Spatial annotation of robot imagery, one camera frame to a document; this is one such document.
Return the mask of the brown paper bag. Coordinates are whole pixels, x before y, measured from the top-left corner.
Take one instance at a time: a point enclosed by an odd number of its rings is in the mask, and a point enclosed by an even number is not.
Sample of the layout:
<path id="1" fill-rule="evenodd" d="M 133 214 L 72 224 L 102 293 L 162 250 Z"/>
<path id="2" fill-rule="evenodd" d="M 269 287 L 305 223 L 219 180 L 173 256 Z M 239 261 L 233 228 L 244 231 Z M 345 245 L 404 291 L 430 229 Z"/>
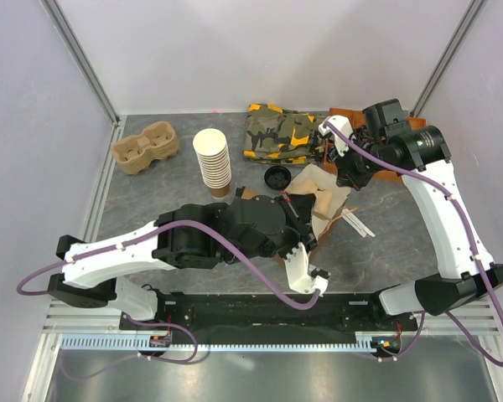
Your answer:
<path id="1" fill-rule="evenodd" d="M 333 174 L 316 166 L 296 178 L 284 167 L 267 172 L 277 192 L 269 196 L 247 186 L 237 188 L 224 212 L 226 237 L 248 258 L 291 259 L 300 245 L 313 253 L 340 217 L 350 190 L 338 187 Z"/>

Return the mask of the cardboard cup carrier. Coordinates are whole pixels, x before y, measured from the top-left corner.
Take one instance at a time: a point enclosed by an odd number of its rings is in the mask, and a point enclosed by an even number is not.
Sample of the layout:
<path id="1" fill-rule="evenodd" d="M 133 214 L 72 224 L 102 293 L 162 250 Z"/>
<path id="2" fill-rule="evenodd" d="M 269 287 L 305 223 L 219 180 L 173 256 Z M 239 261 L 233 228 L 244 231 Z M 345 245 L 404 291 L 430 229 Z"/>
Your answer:
<path id="1" fill-rule="evenodd" d="M 125 137 L 111 147 L 118 167 L 128 175 L 147 169 L 153 161 L 163 161 L 179 151 L 178 136 L 167 121 L 147 126 L 139 135 Z"/>
<path id="2" fill-rule="evenodd" d="M 288 186 L 288 193 L 297 195 L 314 195 L 314 215 L 321 219 L 330 219 L 332 217 L 330 208 L 333 203 L 333 193 L 328 189 L 321 188 L 311 178 L 305 178 L 303 181 L 291 183 Z"/>

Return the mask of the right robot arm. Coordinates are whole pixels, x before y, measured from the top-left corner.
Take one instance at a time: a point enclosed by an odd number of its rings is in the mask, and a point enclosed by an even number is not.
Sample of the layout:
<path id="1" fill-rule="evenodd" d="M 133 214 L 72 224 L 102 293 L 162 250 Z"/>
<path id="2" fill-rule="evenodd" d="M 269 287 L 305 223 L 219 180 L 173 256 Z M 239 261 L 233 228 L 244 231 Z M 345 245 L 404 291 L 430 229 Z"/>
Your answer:
<path id="1" fill-rule="evenodd" d="M 347 111 L 319 126 L 323 134 L 328 124 L 335 128 L 338 185 L 361 190 L 380 171 L 396 173 L 418 206 L 438 263 L 432 276 L 378 291 L 377 303 L 367 308 L 368 322 L 383 330 L 406 312 L 437 316 L 479 300 L 489 287 L 502 287 L 503 264 L 495 262 L 464 211 L 443 133 L 412 122 L 397 99 L 369 106 L 362 115 L 360 126 Z"/>

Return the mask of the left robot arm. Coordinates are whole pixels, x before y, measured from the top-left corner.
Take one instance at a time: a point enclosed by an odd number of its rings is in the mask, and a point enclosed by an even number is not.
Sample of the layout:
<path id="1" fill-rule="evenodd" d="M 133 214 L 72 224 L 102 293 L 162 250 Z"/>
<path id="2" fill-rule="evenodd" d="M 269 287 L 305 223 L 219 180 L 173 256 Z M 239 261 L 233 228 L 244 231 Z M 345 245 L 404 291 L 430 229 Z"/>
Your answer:
<path id="1" fill-rule="evenodd" d="M 229 204 L 186 204 L 139 229 L 95 243 L 64 235 L 56 251 L 63 267 L 50 277 L 47 292 L 71 307 L 115 308 L 158 329 L 168 316 L 162 298 L 130 282 L 131 274 L 211 270 L 236 261 L 256 271 L 253 258 L 278 256 L 290 290 L 318 298 L 329 277 L 309 266 L 309 253 L 317 245 L 314 202 L 312 194 L 237 194 Z"/>

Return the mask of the white wrapped straw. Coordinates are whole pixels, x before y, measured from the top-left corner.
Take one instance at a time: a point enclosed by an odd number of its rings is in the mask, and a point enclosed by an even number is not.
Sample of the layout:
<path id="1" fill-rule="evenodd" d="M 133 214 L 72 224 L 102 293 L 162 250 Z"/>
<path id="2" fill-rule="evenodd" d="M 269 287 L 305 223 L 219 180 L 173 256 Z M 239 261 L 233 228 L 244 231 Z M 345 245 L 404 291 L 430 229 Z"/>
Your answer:
<path id="1" fill-rule="evenodd" d="M 362 238 L 374 238 L 375 233 L 370 230 L 360 219 L 358 219 L 349 209 L 343 209 L 341 213 L 342 219 L 347 222 Z"/>

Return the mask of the orange compartment tray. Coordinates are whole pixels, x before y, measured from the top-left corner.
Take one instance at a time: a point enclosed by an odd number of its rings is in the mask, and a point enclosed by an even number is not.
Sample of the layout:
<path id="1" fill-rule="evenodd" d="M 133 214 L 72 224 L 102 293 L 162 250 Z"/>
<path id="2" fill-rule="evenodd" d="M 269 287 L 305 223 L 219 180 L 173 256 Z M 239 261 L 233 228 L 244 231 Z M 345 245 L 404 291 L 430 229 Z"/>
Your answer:
<path id="1" fill-rule="evenodd" d="M 331 107 L 329 109 L 329 114 L 331 116 L 339 115 L 347 117 L 353 129 L 365 125 L 365 117 L 362 111 Z M 408 116 L 407 120 L 409 121 L 410 126 L 413 130 L 423 128 L 424 126 L 427 125 L 427 121 L 424 118 Z M 337 173 L 336 166 L 333 160 L 334 151 L 335 151 L 334 140 L 329 139 L 325 147 L 323 157 L 323 170 L 325 170 L 327 173 L 332 174 Z M 375 177 L 380 180 L 389 180 L 394 182 L 400 181 L 400 178 L 398 178 L 395 173 L 377 173 Z"/>

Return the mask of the camouflage folded cloth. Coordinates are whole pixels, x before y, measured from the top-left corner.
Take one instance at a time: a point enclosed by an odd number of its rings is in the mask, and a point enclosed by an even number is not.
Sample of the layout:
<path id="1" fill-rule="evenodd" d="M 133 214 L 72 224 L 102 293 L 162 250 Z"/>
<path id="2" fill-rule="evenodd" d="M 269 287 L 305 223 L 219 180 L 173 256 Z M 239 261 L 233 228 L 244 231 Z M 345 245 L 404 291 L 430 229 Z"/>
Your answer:
<path id="1" fill-rule="evenodd" d="M 315 163 L 324 155 L 326 139 L 319 134 L 319 124 L 325 118 L 320 112 L 251 104 L 246 114 L 243 156 L 266 164 Z"/>

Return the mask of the stack of paper cups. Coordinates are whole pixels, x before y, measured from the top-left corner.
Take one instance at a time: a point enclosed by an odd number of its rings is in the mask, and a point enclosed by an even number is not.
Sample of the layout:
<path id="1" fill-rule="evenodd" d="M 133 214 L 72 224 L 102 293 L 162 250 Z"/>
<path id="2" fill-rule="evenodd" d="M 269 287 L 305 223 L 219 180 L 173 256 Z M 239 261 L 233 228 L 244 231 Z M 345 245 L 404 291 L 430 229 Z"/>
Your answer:
<path id="1" fill-rule="evenodd" d="M 210 194 L 214 198 L 226 197 L 231 186 L 231 160 L 225 134 L 205 128 L 195 134 L 193 148 Z"/>

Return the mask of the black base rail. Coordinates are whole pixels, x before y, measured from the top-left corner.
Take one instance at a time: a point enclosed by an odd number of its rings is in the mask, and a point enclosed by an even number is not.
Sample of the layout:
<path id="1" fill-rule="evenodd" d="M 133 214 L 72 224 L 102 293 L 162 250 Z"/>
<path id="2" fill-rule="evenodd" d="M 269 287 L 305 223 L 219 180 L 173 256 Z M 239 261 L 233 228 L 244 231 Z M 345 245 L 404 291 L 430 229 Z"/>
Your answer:
<path id="1" fill-rule="evenodd" d="M 187 328 L 198 343 L 349 342 L 358 332 L 415 332 L 408 313 L 379 312 L 372 293 L 328 293 L 307 311 L 287 306 L 273 294 L 162 295 L 159 322 Z"/>

